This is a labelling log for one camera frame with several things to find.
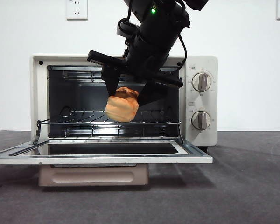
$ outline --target control knob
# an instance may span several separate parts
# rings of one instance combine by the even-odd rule
[[[205,72],[199,72],[193,76],[192,86],[198,92],[207,91],[210,88],[211,78]]]
[[[192,116],[192,125],[198,130],[205,130],[210,126],[210,116],[207,112],[198,111]]]

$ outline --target oven door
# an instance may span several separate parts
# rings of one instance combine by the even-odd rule
[[[179,140],[50,140],[0,152],[0,164],[212,163],[212,157]]]

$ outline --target gray carpet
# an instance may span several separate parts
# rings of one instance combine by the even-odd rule
[[[0,150],[29,132],[0,132]],[[144,187],[41,188],[0,165],[0,224],[280,224],[280,132],[220,132],[213,164],[150,165]]]

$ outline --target black cable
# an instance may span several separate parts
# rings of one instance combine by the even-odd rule
[[[182,6],[182,14],[186,11],[186,6],[185,4],[183,3],[182,0],[175,0],[176,2],[178,2],[181,6]]]
[[[183,40],[182,40],[182,36],[181,36],[180,34],[178,35],[178,39],[179,39],[180,42],[182,43],[183,49],[184,49],[184,51],[185,51],[185,58],[183,59],[181,65],[177,68],[177,71],[179,71],[179,70],[182,68],[182,66],[185,64],[185,62],[186,62],[186,60],[187,60],[187,49],[186,49],[185,43],[184,43]]]
[[[124,32],[124,30],[121,28],[121,23],[122,22],[126,22],[126,21],[129,22],[129,20],[130,20],[130,17],[131,17],[131,14],[132,14],[132,3],[133,3],[133,0],[130,0],[127,17],[126,18],[122,18],[121,20],[118,21],[117,25],[118,25],[118,27],[119,27],[121,32]]]

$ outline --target orange bread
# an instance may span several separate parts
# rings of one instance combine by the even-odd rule
[[[127,87],[120,87],[114,96],[108,98],[105,113],[118,122],[130,122],[139,108],[137,97],[139,93]]]

